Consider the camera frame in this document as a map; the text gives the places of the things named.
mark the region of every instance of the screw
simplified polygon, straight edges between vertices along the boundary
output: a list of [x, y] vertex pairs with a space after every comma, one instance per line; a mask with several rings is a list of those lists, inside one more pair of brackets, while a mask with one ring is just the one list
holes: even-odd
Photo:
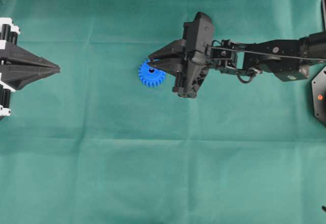
[[280, 51], [280, 49], [278, 47], [273, 48], [273, 53], [277, 53], [279, 51]]
[[288, 75], [287, 78], [289, 78], [290, 80], [296, 80], [296, 77], [293, 75]]

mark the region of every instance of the robotic arm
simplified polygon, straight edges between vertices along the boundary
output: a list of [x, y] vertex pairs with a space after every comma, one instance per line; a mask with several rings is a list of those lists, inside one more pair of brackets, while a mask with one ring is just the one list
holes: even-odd
[[11, 114], [12, 92], [60, 71], [58, 65], [17, 46], [19, 34], [11, 18], [0, 18], [0, 120]]
[[[172, 91], [183, 98], [196, 98], [210, 69], [235, 75], [250, 83], [263, 72], [281, 81], [309, 78], [309, 67], [326, 63], [326, 32], [299, 40], [272, 40], [244, 44], [213, 40], [211, 18], [198, 12], [195, 20], [184, 23], [183, 37], [150, 54], [148, 64], [175, 76]], [[243, 66], [237, 67], [237, 53], [243, 52]]]

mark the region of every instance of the green tablecloth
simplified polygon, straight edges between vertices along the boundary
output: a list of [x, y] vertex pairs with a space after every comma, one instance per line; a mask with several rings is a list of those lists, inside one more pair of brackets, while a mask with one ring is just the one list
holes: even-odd
[[211, 71], [194, 100], [170, 76], [140, 83], [144, 58], [198, 11], [216, 39], [322, 31], [320, 0], [0, 0], [18, 45], [62, 67], [0, 122], [0, 223], [325, 223], [311, 79]]

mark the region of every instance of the black bracket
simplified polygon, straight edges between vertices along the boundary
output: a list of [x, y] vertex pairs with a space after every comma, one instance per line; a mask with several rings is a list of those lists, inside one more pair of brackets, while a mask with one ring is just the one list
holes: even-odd
[[314, 114], [326, 126], [326, 67], [324, 67], [311, 81]]

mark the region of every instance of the blue gear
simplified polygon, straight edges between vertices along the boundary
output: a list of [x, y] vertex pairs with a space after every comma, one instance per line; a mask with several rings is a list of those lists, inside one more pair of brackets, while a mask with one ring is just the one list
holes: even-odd
[[150, 60], [146, 60], [139, 66], [138, 76], [141, 82], [149, 88], [159, 86], [165, 79], [166, 73], [161, 70], [150, 67], [147, 63]]

